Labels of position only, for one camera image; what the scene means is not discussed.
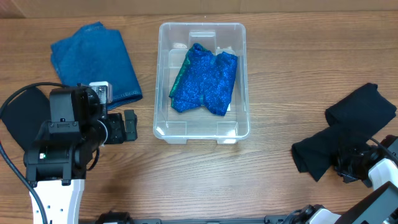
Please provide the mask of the black garment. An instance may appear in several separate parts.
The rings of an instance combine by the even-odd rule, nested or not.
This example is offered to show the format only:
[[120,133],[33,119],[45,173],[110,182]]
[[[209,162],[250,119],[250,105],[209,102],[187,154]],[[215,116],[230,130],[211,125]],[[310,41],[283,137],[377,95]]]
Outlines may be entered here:
[[325,111],[328,128],[292,145],[299,172],[319,181],[330,166],[369,151],[367,142],[396,117],[397,108],[367,83]]

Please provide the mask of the blue denim jeans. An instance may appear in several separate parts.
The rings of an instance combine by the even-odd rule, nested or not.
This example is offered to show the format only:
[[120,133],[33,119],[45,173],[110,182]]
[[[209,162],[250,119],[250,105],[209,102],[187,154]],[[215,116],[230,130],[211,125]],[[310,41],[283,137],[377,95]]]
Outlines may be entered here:
[[51,50],[51,63],[64,85],[112,85],[110,110],[143,98],[120,31],[95,22],[52,44]]

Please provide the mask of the sparkly blue green garment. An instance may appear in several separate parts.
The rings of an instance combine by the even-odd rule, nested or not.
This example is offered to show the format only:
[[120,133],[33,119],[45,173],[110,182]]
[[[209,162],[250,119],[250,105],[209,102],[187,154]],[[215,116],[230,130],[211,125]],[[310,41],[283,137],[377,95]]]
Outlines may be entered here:
[[224,116],[232,101],[237,67],[237,56],[227,52],[214,55],[201,44],[193,44],[169,93],[171,107],[179,113],[205,107]]

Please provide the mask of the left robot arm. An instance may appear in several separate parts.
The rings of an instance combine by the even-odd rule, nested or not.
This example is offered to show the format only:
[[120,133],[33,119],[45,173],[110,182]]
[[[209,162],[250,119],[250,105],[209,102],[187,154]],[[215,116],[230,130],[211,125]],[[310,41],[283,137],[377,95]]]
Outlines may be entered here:
[[24,154],[34,223],[78,223],[86,173],[100,147],[137,139],[133,110],[108,113],[110,91],[109,83],[97,82],[50,92],[50,120]]

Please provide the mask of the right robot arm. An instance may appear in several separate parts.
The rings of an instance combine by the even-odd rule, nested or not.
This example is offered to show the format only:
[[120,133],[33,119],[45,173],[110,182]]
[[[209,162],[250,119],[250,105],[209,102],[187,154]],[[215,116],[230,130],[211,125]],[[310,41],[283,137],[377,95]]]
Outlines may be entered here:
[[344,183],[361,180],[373,192],[342,215],[323,205],[307,205],[286,216],[284,223],[397,223],[397,136],[381,142],[371,138],[363,150],[339,148],[335,170]]

